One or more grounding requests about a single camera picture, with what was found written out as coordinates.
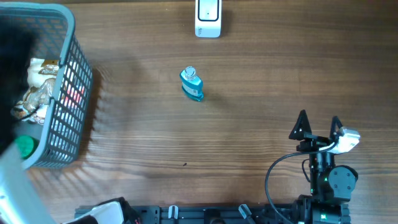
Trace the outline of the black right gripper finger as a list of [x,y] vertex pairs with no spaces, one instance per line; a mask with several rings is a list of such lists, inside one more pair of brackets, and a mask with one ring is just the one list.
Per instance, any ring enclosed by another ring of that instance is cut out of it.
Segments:
[[340,128],[342,126],[343,125],[338,116],[332,117],[331,128],[330,128],[330,139],[331,140],[335,139],[336,135],[338,134],[338,131],[340,130]]
[[301,110],[297,118],[296,124],[293,130],[289,134],[291,140],[304,140],[308,138],[308,135],[312,134],[308,116],[305,110]]

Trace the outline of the blue mouthwash bottle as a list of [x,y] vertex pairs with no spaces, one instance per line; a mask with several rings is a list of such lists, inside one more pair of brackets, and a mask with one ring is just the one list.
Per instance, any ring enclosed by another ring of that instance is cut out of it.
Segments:
[[192,100],[201,101],[204,98],[203,81],[197,75],[193,66],[188,66],[180,72],[183,92]]

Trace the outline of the red black snack pouch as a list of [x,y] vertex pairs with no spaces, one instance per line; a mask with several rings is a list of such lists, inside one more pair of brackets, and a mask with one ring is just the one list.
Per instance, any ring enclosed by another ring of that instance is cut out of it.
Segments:
[[85,94],[84,81],[79,77],[80,68],[77,62],[69,62],[69,67],[65,69],[61,97],[61,104],[67,108],[76,109],[83,104]]

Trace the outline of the green lid jar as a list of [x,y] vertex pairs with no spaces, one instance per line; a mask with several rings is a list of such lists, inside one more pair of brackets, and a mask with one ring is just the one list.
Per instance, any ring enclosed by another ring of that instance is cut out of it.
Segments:
[[19,136],[14,140],[14,142],[17,144],[22,159],[29,158],[39,145],[39,141],[37,139],[28,135]]

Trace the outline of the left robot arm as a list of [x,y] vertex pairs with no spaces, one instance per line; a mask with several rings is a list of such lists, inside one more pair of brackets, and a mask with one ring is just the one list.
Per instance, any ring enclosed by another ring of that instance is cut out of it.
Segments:
[[10,114],[27,89],[27,66],[35,35],[1,21],[1,222],[54,223],[22,168]]

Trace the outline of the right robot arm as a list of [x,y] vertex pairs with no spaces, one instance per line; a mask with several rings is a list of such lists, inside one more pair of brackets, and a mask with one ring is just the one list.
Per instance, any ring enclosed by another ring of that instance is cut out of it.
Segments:
[[312,133],[305,110],[289,134],[297,140],[299,154],[308,155],[310,195],[301,195],[291,208],[293,223],[349,223],[348,202],[358,181],[358,173],[346,165],[336,165],[335,156],[352,150],[359,144],[360,133],[343,126],[337,116],[332,118],[330,135]]

